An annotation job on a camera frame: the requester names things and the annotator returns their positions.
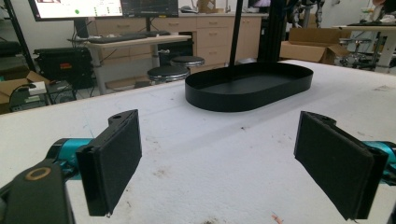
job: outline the drawer handle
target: drawer handle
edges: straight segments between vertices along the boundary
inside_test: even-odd
[[[119,27],[119,28],[128,28],[129,27],[129,25],[117,25],[117,27]]]

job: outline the brass ring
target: brass ring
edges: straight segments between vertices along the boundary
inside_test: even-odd
[[[50,168],[49,167],[41,167],[41,168],[37,168],[34,169],[33,171],[29,172],[25,179],[27,180],[39,180],[47,175],[50,174]]]

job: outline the mouse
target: mouse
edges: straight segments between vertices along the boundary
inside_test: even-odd
[[[195,11],[194,9],[192,9],[189,6],[181,7],[180,12],[182,12],[182,13],[198,13],[197,11]]]

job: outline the wooden desk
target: wooden desk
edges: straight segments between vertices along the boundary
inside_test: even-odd
[[[380,32],[387,41],[382,49],[381,56],[376,64],[375,71],[389,73],[389,63],[396,49],[396,26],[336,26],[342,30]]]
[[[137,46],[151,46],[151,57],[152,57],[152,66],[158,67],[160,66],[159,57],[158,57],[158,45],[165,44],[165,43],[172,43],[177,41],[184,41],[191,38],[189,35],[162,35],[157,37],[149,37],[144,39],[136,39],[136,40],[129,40],[129,41],[121,41],[116,43],[108,43],[108,44],[92,44],[87,43],[87,48],[91,52],[92,56],[92,64],[93,64],[93,71],[96,75],[96,80],[99,88],[99,92],[101,94],[106,94],[106,83],[104,81],[104,76],[114,76],[114,79],[117,79],[117,74],[109,74],[105,72],[106,69],[103,67],[105,66],[102,64],[101,50],[111,49],[129,49]]]
[[[0,116],[0,186],[64,137],[92,138],[138,109],[143,157],[111,218],[89,217],[80,181],[67,188],[77,223],[350,223],[294,159],[300,112],[337,120],[360,140],[395,142],[396,77],[287,61],[314,71],[310,90],[241,113],[186,102],[177,81]],[[387,223],[396,189],[381,184],[368,220]]]

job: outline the desk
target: desk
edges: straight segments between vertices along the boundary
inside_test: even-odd
[[[396,48],[396,26],[336,26],[342,30],[350,31],[373,31],[380,32],[381,36],[386,36],[384,48],[375,67],[379,73],[389,73],[389,63]]]
[[[396,141],[396,77],[319,63],[310,90],[241,113],[194,107],[177,81],[0,116],[0,186],[63,137],[96,137],[138,109],[143,157],[111,218],[89,217],[82,184],[67,187],[77,223],[345,222],[293,150],[300,112],[337,120],[360,140]],[[396,189],[381,184],[361,224],[386,223]]]
[[[135,46],[151,45],[152,65],[153,67],[156,67],[160,66],[157,48],[159,44],[184,41],[188,40],[189,38],[191,38],[189,35],[162,35],[157,37],[148,37],[144,39],[121,41],[108,44],[87,43],[86,46],[90,50],[92,56],[93,71],[96,75],[99,92],[101,94],[106,94],[106,83],[104,81],[104,76],[108,75],[107,72],[103,71],[103,65],[99,57],[99,51],[101,49],[128,49]]]

